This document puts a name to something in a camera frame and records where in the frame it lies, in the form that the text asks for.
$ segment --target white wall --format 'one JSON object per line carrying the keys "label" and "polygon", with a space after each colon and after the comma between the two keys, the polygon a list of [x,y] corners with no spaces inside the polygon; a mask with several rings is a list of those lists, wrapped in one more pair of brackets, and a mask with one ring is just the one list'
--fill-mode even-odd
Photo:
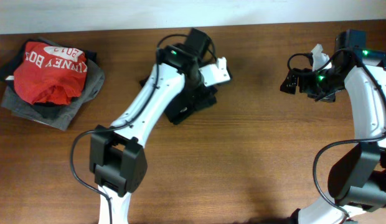
{"label": "white wall", "polygon": [[386,19],[386,0],[0,0],[0,34]]}

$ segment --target white plastic part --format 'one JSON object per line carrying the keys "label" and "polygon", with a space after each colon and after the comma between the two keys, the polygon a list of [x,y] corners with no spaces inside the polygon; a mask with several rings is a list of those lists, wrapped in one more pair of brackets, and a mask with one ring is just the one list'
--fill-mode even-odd
{"label": "white plastic part", "polygon": [[212,86],[230,80],[225,57],[218,58],[217,63],[215,64],[206,65],[200,68],[200,72],[204,77],[205,86]]}
{"label": "white plastic part", "polygon": [[[330,58],[327,54],[322,53],[323,47],[321,44],[317,44],[315,48],[312,49],[312,58],[313,66],[312,71],[315,71],[322,67]],[[329,63],[324,69],[331,68],[331,63]]]}
{"label": "white plastic part", "polygon": [[[159,65],[159,72],[157,89],[139,118],[137,118],[131,126],[115,131],[115,133],[126,139],[138,138],[138,144],[143,147],[162,112],[185,86],[185,76],[179,74],[176,68],[162,63]],[[153,90],[156,75],[156,65],[154,65],[151,75],[143,89],[132,102],[131,106],[111,124],[112,126],[121,126],[135,116],[143,106],[143,103],[149,98],[149,94]]]}
{"label": "white plastic part", "polygon": [[[328,199],[332,202],[334,201],[328,192],[325,194]],[[343,209],[349,213],[350,217],[366,213],[361,208],[348,205],[343,206]],[[344,214],[329,205],[322,197],[319,197],[312,205],[298,212],[298,224],[338,224],[343,219]]]}
{"label": "white plastic part", "polygon": [[[128,210],[129,202],[131,201],[131,193],[126,193],[124,197],[119,197],[117,192],[106,186],[98,186],[98,189],[101,192],[106,193],[111,198],[110,202],[113,224],[128,224]],[[106,198],[103,196],[100,196],[99,224],[110,224],[108,203]]]}
{"label": "white plastic part", "polygon": [[[386,96],[386,71],[382,67],[366,66],[382,86]],[[354,67],[345,82],[354,115],[355,138],[376,138],[386,131],[386,112],[379,91],[363,68]],[[386,139],[378,142],[386,148]]]}

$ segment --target gray cloth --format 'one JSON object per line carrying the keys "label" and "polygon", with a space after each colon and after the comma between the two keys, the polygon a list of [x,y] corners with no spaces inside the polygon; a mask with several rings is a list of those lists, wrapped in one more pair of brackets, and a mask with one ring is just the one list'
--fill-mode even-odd
{"label": "gray cloth", "polygon": [[88,59],[87,66],[87,78],[81,96],[73,99],[70,105],[64,106],[54,119],[42,117],[40,113],[32,109],[28,103],[22,100],[9,87],[5,90],[1,106],[11,110],[12,115],[31,119],[65,131],[81,105],[94,99],[105,81],[105,73],[97,64]]}

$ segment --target wooden table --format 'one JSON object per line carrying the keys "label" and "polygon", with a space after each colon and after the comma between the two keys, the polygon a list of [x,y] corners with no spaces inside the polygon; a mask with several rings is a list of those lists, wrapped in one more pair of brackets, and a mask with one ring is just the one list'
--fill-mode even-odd
{"label": "wooden table", "polygon": [[[162,116],[146,145],[149,168],[133,194],[131,223],[233,223],[288,217],[319,194],[312,180],[315,154],[326,144],[354,137],[346,91],[336,103],[315,103],[279,86],[288,57],[317,43],[329,55],[346,29],[367,31],[367,46],[386,50],[386,21],[268,24],[201,28],[226,57],[233,81],[219,87],[218,103],[180,125]],[[0,66],[28,37],[98,52],[105,84],[78,112],[68,131],[11,116],[0,107],[0,223],[86,223],[99,216],[99,196],[71,175],[74,137],[108,126],[132,102],[154,63],[158,40],[189,29],[112,30],[0,35]],[[175,43],[178,39],[169,40]],[[295,67],[307,67],[298,59]],[[0,102],[5,84],[0,83]],[[323,189],[331,166],[352,146],[325,153],[319,164]],[[89,138],[75,152],[80,176],[88,170]],[[386,210],[355,218],[386,223]]]}

